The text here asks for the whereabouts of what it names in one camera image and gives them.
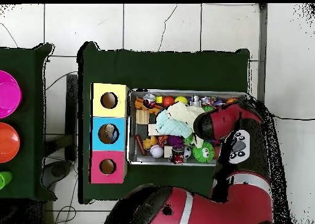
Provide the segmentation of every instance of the white cloth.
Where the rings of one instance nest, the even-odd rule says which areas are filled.
[[[204,113],[202,107],[186,106],[179,101],[169,106],[166,110],[166,114],[169,118],[187,123],[192,130],[194,130],[194,120],[202,113]],[[199,138],[197,135],[196,138],[193,137],[193,144],[195,144],[197,148],[201,148],[203,143],[203,139]]]

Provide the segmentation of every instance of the dark green tablecloth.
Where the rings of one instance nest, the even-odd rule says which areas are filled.
[[[213,167],[128,166],[123,184],[89,184],[90,83],[125,84],[130,89],[247,92],[249,51],[197,53],[102,51],[86,42],[79,63],[79,199],[121,199],[144,183],[173,185],[208,195]]]
[[[22,90],[22,101],[15,112],[0,119],[20,136],[16,157],[0,164],[0,172],[13,174],[11,183],[0,190],[0,198],[55,198],[40,182],[44,157],[43,66],[52,48],[51,44],[41,44],[34,49],[0,48],[0,70],[11,74]]]

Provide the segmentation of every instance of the red ball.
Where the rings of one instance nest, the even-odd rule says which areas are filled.
[[[165,107],[168,107],[170,105],[173,105],[175,103],[175,100],[173,97],[163,97],[162,102]]]

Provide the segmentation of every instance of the box hole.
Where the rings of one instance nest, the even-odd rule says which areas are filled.
[[[105,159],[100,163],[100,171],[103,174],[113,174],[116,170],[116,163],[112,159]]]
[[[113,109],[117,106],[118,98],[114,93],[105,93],[101,97],[101,104],[107,109]]]
[[[114,124],[104,124],[98,130],[98,138],[106,145],[114,143],[119,137],[118,128]]]

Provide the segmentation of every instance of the metal tray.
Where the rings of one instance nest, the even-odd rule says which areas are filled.
[[[198,95],[199,97],[214,96],[222,100],[227,100],[231,97],[239,97],[241,95],[247,95],[246,93],[240,92],[212,92],[212,91],[187,91],[187,90],[159,90],[159,89],[148,89],[146,91],[142,89],[131,89],[128,93],[128,116],[127,116],[127,154],[126,158],[131,164],[142,164],[142,165],[165,165],[165,166],[215,166],[216,160],[211,160],[208,163],[198,162],[193,155],[191,155],[182,164],[173,164],[168,158],[154,158],[147,152],[146,156],[143,156],[138,148],[135,141],[135,136],[139,134],[141,139],[144,140],[148,137],[148,126],[137,124],[135,120],[136,108],[135,101],[137,97],[142,98],[145,94],[154,94],[158,96],[171,95],[174,98],[178,96],[192,97]],[[155,123],[155,114],[150,114],[149,123]]]

